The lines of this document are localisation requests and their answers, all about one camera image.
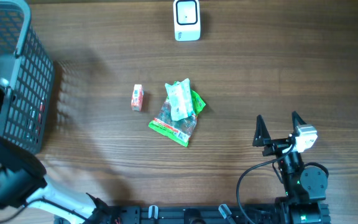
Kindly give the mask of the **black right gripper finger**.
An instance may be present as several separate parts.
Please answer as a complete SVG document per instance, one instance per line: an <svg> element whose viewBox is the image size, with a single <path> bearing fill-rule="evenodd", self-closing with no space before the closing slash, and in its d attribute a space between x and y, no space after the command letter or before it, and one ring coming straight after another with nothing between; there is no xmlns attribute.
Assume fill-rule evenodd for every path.
<svg viewBox="0 0 358 224"><path fill-rule="evenodd" d="M272 143L271 137L265 125L262 115L257 116L256 129L252 145L254 147L264 147Z"/></svg>
<svg viewBox="0 0 358 224"><path fill-rule="evenodd" d="M294 128L306 124L306 122L300 117L300 115L296 111L293 111L291 113L291 117L292 117L292 123Z"/></svg>

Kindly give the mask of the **green snack bag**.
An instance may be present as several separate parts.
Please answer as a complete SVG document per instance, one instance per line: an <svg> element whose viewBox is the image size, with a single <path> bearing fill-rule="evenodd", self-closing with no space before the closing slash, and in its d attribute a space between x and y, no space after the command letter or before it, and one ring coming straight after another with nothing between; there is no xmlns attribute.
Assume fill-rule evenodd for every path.
<svg viewBox="0 0 358 224"><path fill-rule="evenodd" d="M188 78L172 85L166 83L165 89L167 97L149 128L187 147L206 103L191 89Z"/></svg>

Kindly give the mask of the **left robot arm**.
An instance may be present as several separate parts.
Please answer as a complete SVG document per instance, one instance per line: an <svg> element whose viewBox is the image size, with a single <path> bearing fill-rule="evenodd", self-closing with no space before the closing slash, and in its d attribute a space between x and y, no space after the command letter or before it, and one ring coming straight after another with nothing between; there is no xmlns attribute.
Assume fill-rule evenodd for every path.
<svg viewBox="0 0 358 224"><path fill-rule="evenodd" d="M0 98L4 93L0 89ZM72 191L47 175L31 153L0 136L0 210L21 214L36 208L68 223L115 223L114 213L101 199Z"/></svg>

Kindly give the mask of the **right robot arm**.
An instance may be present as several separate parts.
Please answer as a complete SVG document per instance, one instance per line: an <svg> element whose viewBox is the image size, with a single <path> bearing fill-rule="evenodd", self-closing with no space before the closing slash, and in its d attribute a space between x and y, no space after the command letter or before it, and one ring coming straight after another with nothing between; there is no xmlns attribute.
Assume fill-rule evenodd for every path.
<svg viewBox="0 0 358 224"><path fill-rule="evenodd" d="M272 139L261 115L257 116L252 145L263 147L263 156L274 156L273 165L286 196L275 200L281 223L330 223L326 199L329 172L317 162L303 162L301 154L311 149L317 130L293 112L293 132L286 138Z"/></svg>

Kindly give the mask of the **red Kleenex tissue pack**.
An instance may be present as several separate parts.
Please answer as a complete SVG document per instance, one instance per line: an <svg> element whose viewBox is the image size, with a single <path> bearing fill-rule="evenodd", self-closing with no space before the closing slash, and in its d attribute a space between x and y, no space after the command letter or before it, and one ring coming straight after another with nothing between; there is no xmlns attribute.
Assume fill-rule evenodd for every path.
<svg viewBox="0 0 358 224"><path fill-rule="evenodd" d="M131 108L134 111L141 111L144 91L141 84L135 84L132 92Z"/></svg>

